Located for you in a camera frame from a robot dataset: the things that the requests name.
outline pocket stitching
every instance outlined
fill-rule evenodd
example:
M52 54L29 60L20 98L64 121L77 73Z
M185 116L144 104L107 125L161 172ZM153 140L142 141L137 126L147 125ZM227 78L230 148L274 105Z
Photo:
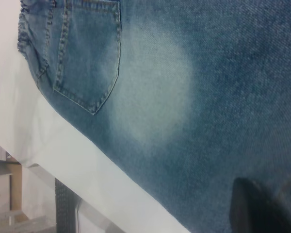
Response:
M61 81L63 77L63 70L64 70L64 65L63 65L63 59L65 55L65 48L67 44L67 37L68 37L68 29L69 29L69 10L67 7L67 4L65 4L64 8L64 19L63 19L63 27L62 27L62 33L61 33L61 39L60 39L60 45L59 45L59 55L58 55L58 66L57 66L57 73L56 73L56 80L53 85L53 90L58 92L59 94L65 96L69 100L73 101L75 104L78 106L82 107L85 109L87 112L90 114L94 115L98 112L98 110L102 107L102 105L105 103L105 101L108 99L110 96L115 83L118 78L119 74L119 63L120 63L120 50L121 50L121 23L120 23L120 7L119 7L119 2L114 2L115 9L112 12L108 13L113 13L114 19L115 19L115 24L116 24L116 30L117 30L117 68L115 71L115 77L111 80L110 85L107 88L107 91L102 95L100 100L94 101L93 103L87 103L86 101L82 100L81 98L77 97L76 94L72 93L71 91L63 88L61 86Z

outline seam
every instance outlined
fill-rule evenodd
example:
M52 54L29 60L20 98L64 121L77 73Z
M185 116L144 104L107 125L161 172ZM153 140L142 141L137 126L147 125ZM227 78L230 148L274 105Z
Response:
M117 4L116 10L114 10L113 16L116 24L116 31L117 31L117 67L115 70L115 76L111 80L111 83L109 84L107 91L102 95L101 99L98 101L94 101L93 103L88 103L87 101L82 100L81 98L77 97L76 94L72 93L71 91L63 88L61 86L61 81L63 78L63 70L64 70L64 65L63 65L63 59L65 55L65 48L66 48L66 41L67 41L67 36L68 36L68 27L69 27L69 19L68 19L68 0L65 0L65 8L64 8L64 21L63 21L63 27L62 27L62 34L61 34L61 39L60 39L60 47L59 47L59 55L58 55L58 67L57 67L57 74L56 74L56 81L53 85L53 91L56 91L60 93L62 96L70 99L83 109L85 109L87 112L90 114L94 115L95 113L98 112L98 110L102 107L102 105L105 103L105 101L108 99L110 96L115 83L117 81L118 75L119 75L119 64L120 64L120 55L121 55L121 21L120 21L120 6L119 2L115 3Z
M44 43L44 60L46 61L47 64L49 64L49 54L48 54L48 48L49 48L49 40L50 40L50 27L52 25L52 20L53 20L53 9L55 7L55 0L52 0L50 10L48 11L48 19L47 19L47 24L46 24L46 32L45 32L45 43Z
M55 87L60 85L62 74L63 74L63 59L65 55L65 47L67 44L67 37L68 37L68 29L69 29L69 12L67 7L67 0L65 0L65 7L64 7L64 19L63 19L63 26L62 26L62 33L61 38L59 41L59 51L58 51L58 65L57 65L57 72L56 72L56 80L53 86Z
M95 11L95 12L102 12L102 13L113 13L112 10L103 10L103 9L95 9L89 6L78 6L78 5L73 5L73 8L79 8L79 9L85 9L89 11Z

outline white table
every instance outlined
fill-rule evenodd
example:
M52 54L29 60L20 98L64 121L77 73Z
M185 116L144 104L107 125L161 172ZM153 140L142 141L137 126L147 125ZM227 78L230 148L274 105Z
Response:
M39 164L127 233L187 230L92 142L59 116L17 52L20 3L0 1L0 145Z

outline jeans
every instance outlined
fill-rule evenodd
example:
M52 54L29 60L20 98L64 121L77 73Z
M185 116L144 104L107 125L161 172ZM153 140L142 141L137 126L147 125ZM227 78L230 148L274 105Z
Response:
M53 108L195 233L233 180L291 214L291 1L23 0L18 49Z

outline denim fabric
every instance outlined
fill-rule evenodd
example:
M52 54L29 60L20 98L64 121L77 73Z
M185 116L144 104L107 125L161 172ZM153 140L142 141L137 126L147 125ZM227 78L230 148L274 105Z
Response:
M24 0L18 48L54 109L191 232L233 180L291 214L291 1Z

